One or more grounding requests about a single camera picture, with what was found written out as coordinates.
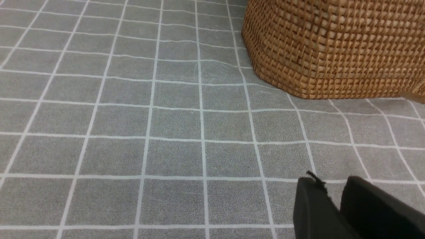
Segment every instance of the floor mat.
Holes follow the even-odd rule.
[[[425,212],[425,107],[261,81],[246,0],[0,0],[0,237],[293,238],[297,178]]]

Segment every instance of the black object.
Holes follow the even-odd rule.
[[[425,215],[357,176],[345,185],[340,211],[325,182],[298,180],[296,239],[425,239]]]

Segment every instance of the gray carpet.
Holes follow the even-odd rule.
[[[307,170],[425,212],[425,107],[262,82],[245,4],[0,0],[0,238],[293,238]]]

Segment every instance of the wicker basket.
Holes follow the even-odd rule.
[[[249,0],[256,74],[305,99],[425,99],[425,0]]]

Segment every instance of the basket base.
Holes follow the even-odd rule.
[[[411,100],[425,105],[425,96],[421,96],[419,94],[412,93],[409,91],[400,91],[400,96],[407,100]]]

